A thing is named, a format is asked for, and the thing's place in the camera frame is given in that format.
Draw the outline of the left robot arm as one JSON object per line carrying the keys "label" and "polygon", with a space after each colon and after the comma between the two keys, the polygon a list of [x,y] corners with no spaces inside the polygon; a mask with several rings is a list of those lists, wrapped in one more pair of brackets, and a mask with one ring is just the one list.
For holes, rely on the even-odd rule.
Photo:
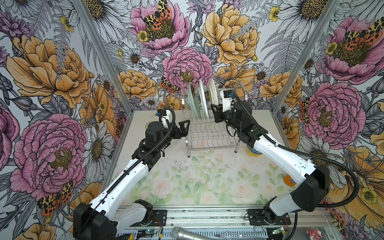
{"label": "left robot arm", "polygon": [[146,137],[132,155],[132,159],[118,177],[90,203],[80,203],[74,210],[73,236],[76,240],[117,240],[125,228],[142,221],[150,221],[152,205],[137,200],[125,209],[119,206],[135,185],[143,179],[174,139],[189,133],[190,121],[179,124],[165,120],[152,122],[146,129]]}

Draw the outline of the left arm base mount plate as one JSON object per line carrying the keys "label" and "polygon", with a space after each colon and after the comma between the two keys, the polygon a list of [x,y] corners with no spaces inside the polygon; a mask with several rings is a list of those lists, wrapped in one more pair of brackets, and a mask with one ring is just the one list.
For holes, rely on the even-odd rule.
{"label": "left arm base mount plate", "polygon": [[140,223],[133,224],[132,227],[165,227],[167,223],[167,214],[167,210],[153,210],[152,218],[149,221],[143,220]]}

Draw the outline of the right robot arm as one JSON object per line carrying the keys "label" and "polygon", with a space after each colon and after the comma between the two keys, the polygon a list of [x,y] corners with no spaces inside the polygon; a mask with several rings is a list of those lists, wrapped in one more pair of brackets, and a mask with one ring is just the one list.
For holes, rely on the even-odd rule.
{"label": "right robot arm", "polygon": [[268,157],[284,170],[297,184],[297,188],[283,196],[272,198],[263,208],[262,216],[268,224],[289,212],[312,212],[319,207],[330,188],[330,172],[316,167],[291,150],[286,150],[267,130],[252,117],[252,110],[243,101],[225,109],[211,105],[215,122],[234,129],[241,142]]}

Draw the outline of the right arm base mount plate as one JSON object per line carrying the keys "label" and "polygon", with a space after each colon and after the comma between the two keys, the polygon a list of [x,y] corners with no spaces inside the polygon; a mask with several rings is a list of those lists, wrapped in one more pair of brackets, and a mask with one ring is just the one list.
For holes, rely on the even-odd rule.
{"label": "right arm base mount plate", "polygon": [[263,226],[263,225],[291,225],[291,219],[288,214],[283,216],[277,216],[270,210],[264,209],[248,209],[246,217],[251,226]]}

